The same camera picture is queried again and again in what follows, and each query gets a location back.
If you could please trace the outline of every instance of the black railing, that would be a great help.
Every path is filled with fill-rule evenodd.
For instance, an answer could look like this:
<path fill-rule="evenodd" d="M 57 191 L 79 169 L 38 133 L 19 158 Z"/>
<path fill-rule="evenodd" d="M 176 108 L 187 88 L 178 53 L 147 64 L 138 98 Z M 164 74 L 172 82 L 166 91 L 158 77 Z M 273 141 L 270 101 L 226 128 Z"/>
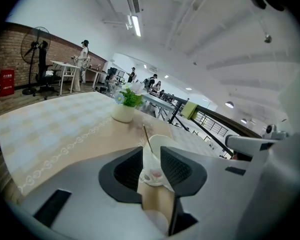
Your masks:
<path fill-rule="evenodd" d="M 164 93 L 162 96 L 162 99 L 166 102 L 171 103 L 175 106 L 175 110 L 172 114 L 172 117 L 169 119 L 169 124 L 172 124 L 174 119 L 176 119 L 182 127 L 189 131 L 177 118 L 178 116 L 181 116 L 180 112 L 182 111 L 185 104 L 188 102 L 188 100 L 176 97 L 174 95 L 170 95 L 168 93 Z M 202 107 L 198 105 L 196 107 L 198 109 L 198 113 L 196 115 L 195 119 L 191 119 L 192 122 L 194 122 L 201 130 L 203 130 L 211 139 L 213 139 L 218 145 L 220 145 L 231 157 L 234 155 L 231 150 L 228 149 L 219 139 L 217 139 L 211 132 L 216 133 L 217 135 L 220 135 L 224 137 L 229 128 L 230 130 L 234 131 L 240 136 L 243 137 L 253 137 L 253 138 L 261 138 L 258 134 L 256 134 L 254 131 L 244 127 L 243 125 L 221 115 L 214 111 L 211 111 L 205 107 Z"/>
<path fill-rule="evenodd" d="M 176 115 L 180 115 L 180 111 L 182 110 L 181 107 L 184 107 L 184 105 L 187 103 L 187 100 L 176 97 L 174 95 L 170 95 L 168 93 L 164 93 L 162 96 L 163 100 L 173 104 L 175 106 L 175 110 L 172 114 L 170 124 L 175 119 Z M 225 117 L 222 114 L 219 114 L 217 112 L 214 112 L 212 110 L 209 110 L 203 106 L 198 105 L 197 106 L 198 113 L 202 113 L 205 117 L 210 118 L 211 120 L 217 122 L 222 127 L 227 127 L 228 129 L 234 131 L 238 135 L 242 137 L 253 137 L 253 138 L 261 138 L 257 133 L 254 131 L 244 127 L 243 125 L 237 123 L 236 121 L 233 121 L 230 118 Z"/>
<path fill-rule="evenodd" d="M 221 124 L 217 123 L 200 111 L 198 111 L 195 121 L 197 121 L 201 126 L 206 128 L 210 132 L 214 132 L 222 137 L 224 137 L 228 132 L 228 129 L 224 128 Z"/>

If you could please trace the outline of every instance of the red fire extinguisher box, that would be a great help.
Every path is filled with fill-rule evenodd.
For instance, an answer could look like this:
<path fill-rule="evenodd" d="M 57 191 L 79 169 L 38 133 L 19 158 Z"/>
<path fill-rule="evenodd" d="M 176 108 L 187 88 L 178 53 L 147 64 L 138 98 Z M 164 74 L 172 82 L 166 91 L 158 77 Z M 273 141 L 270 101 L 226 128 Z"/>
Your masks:
<path fill-rule="evenodd" d="M 2 69 L 0 73 L 0 97 L 15 93 L 15 71 Z"/>

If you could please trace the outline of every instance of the floor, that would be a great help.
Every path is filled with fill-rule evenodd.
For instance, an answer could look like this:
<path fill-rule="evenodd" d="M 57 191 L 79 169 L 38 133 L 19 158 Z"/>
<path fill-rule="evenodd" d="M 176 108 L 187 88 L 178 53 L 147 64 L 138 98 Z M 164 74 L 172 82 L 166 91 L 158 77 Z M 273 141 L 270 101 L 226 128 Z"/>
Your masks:
<path fill-rule="evenodd" d="M 51 95 L 49 96 L 48 93 L 48 100 L 77 94 L 77 92 L 70 93 L 70 91 L 68 90 L 69 87 L 70 84 L 64 83 L 62 88 L 62 96 L 57 96 L 57 93 L 51 93 Z M 86 84 L 82 84 L 81 92 L 84 93 L 93 92 L 92 83 L 88 82 Z M 43 101 L 44 101 L 44 96 L 40 93 L 38 93 L 35 97 L 33 97 L 32 95 L 23 95 L 22 89 L 16 90 L 13 95 L 0 97 L 0 115 Z M 155 110 L 156 109 L 151 105 L 149 105 L 148 102 L 146 106 L 144 106 L 141 109 L 142 112 L 147 113 L 153 117 L 156 116 Z M 19 203 L 19 201 L 22 198 L 21 193 L 19 192 L 17 186 L 15 185 L 14 181 L 12 180 L 9 174 L 9 171 L 6 167 L 1 151 L 0 151 L 0 192 L 6 199 L 9 199 L 15 203 Z"/>

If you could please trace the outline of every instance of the checkered tablecloth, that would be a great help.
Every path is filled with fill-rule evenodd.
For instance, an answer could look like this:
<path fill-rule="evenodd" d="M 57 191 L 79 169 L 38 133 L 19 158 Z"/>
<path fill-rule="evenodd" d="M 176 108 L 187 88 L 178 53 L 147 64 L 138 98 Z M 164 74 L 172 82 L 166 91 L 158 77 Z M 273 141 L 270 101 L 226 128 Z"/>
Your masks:
<path fill-rule="evenodd" d="M 144 146 L 149 136 L 174 139 L 183 149 L 213 156 L 202 138 L 135 110 L 133 121 L 111 117 L 115 101 L 97 92 L 35 103 L 0 116 L 0 146 L 23 195 L 80 160 Z"/>

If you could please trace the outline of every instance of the white flower pot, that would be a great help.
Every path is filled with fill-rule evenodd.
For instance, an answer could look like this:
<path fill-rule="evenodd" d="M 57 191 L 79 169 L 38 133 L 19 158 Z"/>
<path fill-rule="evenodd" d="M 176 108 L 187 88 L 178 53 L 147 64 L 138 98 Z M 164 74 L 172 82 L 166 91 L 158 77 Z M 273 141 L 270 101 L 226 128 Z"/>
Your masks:
<path fill-rule="evenodd" d="M 135 108 L 122 104 L 115 104 L 111 113 L 113 119 L 122 122 L 130 123 L 134 118 Z"/>

